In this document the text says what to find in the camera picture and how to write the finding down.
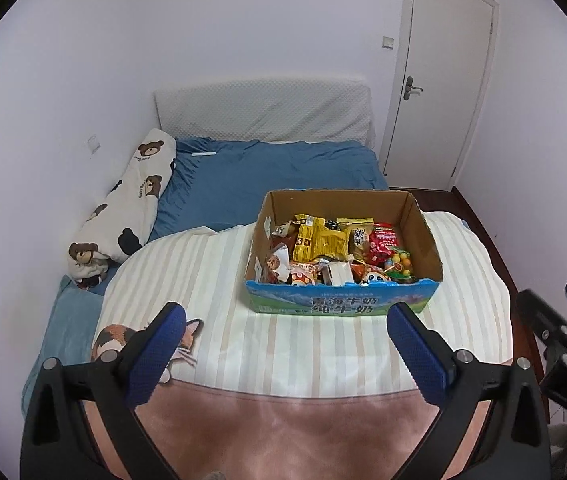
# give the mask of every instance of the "wooden floor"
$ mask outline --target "wooden floor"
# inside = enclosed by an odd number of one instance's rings
[[[532,331],[525,327],[519,319],[517,313],[513,310],[515,304],[515,297],[517,289],[515,282],[513,282],[508,269],[506,268],[497,248],[492,242],[492,239],[487,234],[483,225],[475,215],[470,205],[466,202],[456,187],[452,191],[431,191],[423,189],[409,189],[410,193],[417,199],[417,203],[422,211],[447,211],[468,223],[470,230],[477,235],[481,243],[486,246],[487,252],[490,254],[492,266],[495,268],[497,274],[505,283],[510,291],[510,320],[513,326],[513,346],[515,359],[521,356],[527,357],[532,363],[537,380],[540,381],[543,377],[543,367],[541,365],[541,357],[537,343],[535,342]],[[548,403],[545,402],[546,416],[548,414]]]

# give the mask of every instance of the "headboard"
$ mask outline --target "headboard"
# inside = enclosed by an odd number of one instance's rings
[[[161,129],[223,140],[358,140],[374,146],[360,80],[267,78],[154,92]]]

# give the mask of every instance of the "striped blanket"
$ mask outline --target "striped blanket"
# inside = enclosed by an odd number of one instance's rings
[[[443,263],[443,282],[419,315],[453,349],[503,363],[513,356],[509,294],[486,248],[454,215],[424,214]],[[215,233],[196,228],[155,240],[127,260],[108,286],[95,333],[143,329],[168,301],[203,320],[173,379],[232,392],[334,398],[412,390],[388,338],[385,316],[256,314],[243,283],[254,224]]]

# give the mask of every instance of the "white wall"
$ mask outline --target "white wall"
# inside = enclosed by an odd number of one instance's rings
[[[0,22],[0,467],[10,478],[21,390],[68,240],[155,122],[140,95],[133,6],[19,0]],[[90,156],[92,134],[102,147]]]
[[[149,89],[267,75],[362,76],[377,151],[386,125],[401,0],[143,0]]]
[[[519,289],[567,317],[567,17],[552,0],[497,0],[491,80],[457,186]]]

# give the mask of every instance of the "light switch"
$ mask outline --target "light switch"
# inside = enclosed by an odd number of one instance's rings
[[[93,155],[96,150],[101,148],[101,142],[99,142],[99,139],[96,138],[96,135],[93,135],[92,137],[87,139],[87,148]]]

